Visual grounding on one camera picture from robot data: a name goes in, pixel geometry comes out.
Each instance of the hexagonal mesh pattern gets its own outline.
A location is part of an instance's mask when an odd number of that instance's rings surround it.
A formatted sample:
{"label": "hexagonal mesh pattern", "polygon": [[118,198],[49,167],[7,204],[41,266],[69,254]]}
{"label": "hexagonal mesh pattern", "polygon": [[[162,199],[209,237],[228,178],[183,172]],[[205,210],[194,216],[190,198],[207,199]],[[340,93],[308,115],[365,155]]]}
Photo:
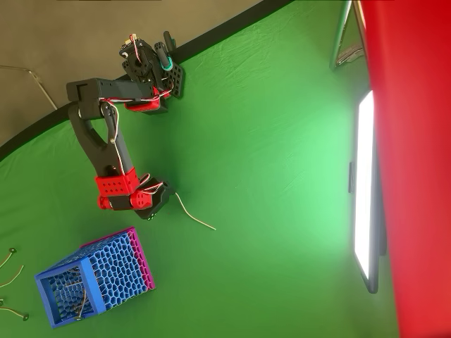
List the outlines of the hexagonal mesh pattern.
{"label": "hexagonal mesh pattern", "polygon": [[99,240],[97,242],[94,242],[94,243],[92,243],[90,245],[84,246],[84,247],[78,249],[76,252],[74,252],[71,255],[69,255],[68,257],[66,257],[65,259],[59,261],[57,264],[51,266],[47,270],[54,269],[54,268],[57,268],[57,267],[62,266],[64,264],[78,261],[81,258],[91,256],[94,252],[96,252],[98,250],[102,250],[104,246],[106,246],[106,245],[108,245],[108,243],[116,240],[121,235],[122,234],[115,234],[113,236],[110,236],[110,237],[101,239],[101,240]]}
{"label": "hexagonal mesh pattern", "polygon": [[127,233],[114,237],[102,249],[89,255],[107,310],[147,291]]}
{"label": "hexagonal mesh pattern", "polygon": [[147,289],[154,288],[154,280],[152,275],[150,274],[149,267],[147,266],[146,258],[144,256],[144,252],[142,252],[140,241],[136,235],[134,230],[127,231],[128,238],[130,239],[130,245],[133,248],[133,252],[135,254],[135,258],[140,266],[142,279],[146,284]]}
{"label": "hexagonal mesh pattern", "polygon": [[[52,292],[58,306],[61,320],[79,316],[83,302],[83,282],[80,271],[70,269],[64,273],[48,278]],[[92,312],[92,306],[89,299],[86,298],[83,314]]]}
{"label": "hexagonal mesh pattern", "polygon": [[155,288],[133,227],[84,244],[35,281],[52,327],[103,313]]}

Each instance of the green floor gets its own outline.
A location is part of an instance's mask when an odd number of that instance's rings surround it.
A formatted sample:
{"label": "green floor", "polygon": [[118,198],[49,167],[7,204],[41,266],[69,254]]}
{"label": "green floor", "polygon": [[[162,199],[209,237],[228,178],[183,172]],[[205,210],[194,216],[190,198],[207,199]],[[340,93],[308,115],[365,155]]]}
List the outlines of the green floor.
{"label": "green floor", "polygon": [[[99,210],[68,123],[2,161],[0,258],[19,253],[0,282],[25,269],[0,298],[30,319],[0,312],[0,336],[396,337],[387,257],[371,295],[352,256],[347,167],[368,78],[363,59],[328,69],[339,7],[295,1],[186,61],[168,114],[121,110],[138,173],[166,177],[215,232],[175,198],[151,222]],[[157,290],[52,330],[33,275],[131,225]]]}

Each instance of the metal stand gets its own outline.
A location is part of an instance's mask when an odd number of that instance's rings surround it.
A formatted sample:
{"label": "metal stand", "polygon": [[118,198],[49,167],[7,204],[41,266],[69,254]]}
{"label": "metal stand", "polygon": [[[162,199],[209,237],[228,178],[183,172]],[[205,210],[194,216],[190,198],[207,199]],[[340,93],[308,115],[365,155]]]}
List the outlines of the metal stand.
{"label": "metal stand", "polygon": [[[353,45],[346,48],[340,53],[340,47],[343,41],[343,35],[346,30],[347,17],[350,13],[351,6],[354,8],[354,14],[359,25],[360,36],[362,38],[362,46]],[[330,57],[329,67],[331,70],[335,70],[339,65],[345,62],[352,62],[356,58],[365,55],[365,38],[364,38],[364,19],[362,15],[362,8],[360,1],[347,0],[343,2],[340,17],[338,20],[337,30],[335,31],[335,39],[333,42],[332,56]]]}
{"label": "metal stand", "polygon": [[31,74],[33,80],[36,82],[36,84],[38,85],[38,87],[41,89],[42,93],[44,93],[45,97],[47,98],[47,100],[49,100],[50,104],[52,107],[54,107],[54,109],[58,109],[58,107],[56,107],[56,104],[53,102],[53,100],[51,99],[51,97],[49,96],[49,94],[46,92],[46,90],[44,89],[44,87],[42,86],[41,81],[39,80],[38,76],[36,75],[35,72],[33,72],[32,70],[29,70],[27,68],[20,68],[20,67],[11,67],[9,65],[0,65],[0,69],[9,69],[9,70],[21,70],[23,72],[27,72],[29,74]]}

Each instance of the bright light panel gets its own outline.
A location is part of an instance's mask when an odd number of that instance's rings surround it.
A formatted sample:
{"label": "bright light panel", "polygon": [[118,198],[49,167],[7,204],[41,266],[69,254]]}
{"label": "bright light panel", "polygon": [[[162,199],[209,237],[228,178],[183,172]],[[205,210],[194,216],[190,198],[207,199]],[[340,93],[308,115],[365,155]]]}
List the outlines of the bright light panel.
{"label": "bright light panel", "polygon": [[354,251],[366,278],[369,278],[371,169],[373,165],[373,92],[359,105],[357,130],[357,182],[355,197]]}

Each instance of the red bracket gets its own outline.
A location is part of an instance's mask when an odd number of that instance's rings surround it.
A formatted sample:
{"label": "red bracket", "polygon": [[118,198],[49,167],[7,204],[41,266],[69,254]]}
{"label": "red bracket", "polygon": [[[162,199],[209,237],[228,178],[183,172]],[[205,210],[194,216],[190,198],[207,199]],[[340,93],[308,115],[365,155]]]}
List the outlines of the red bracket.
{"label": "red bracket", "polygon": [[134,210],[150,208],[152,206],[152,195],[148,192],[137,190],[130,196],[130,204]]}
{"label": "red bracket", "polygon": [[[100,209],[112,209],[108,197],[99,196],[97,205]],[[142,190],[137,190],[130,195],[130,205],[132,210],[147,209],[152,206],[152,195]]]}
{"label": "red bracket", "polygon": [[[154,95],[160,95],[157,88],[154,87]],[[125,102],[125,107],[129,111],[155,111],[156,109],[160,108],[160,98],[155,99],[154,101],[147,101],[143,104],[134,104],[130,105],[127,102]]]}
{"label": "red bracket", "polygon": [[135,168],[131,168],[125,175],[95,177],[100,196],[122,196],[131,195],[140,185],[140,180],[136,176]]}

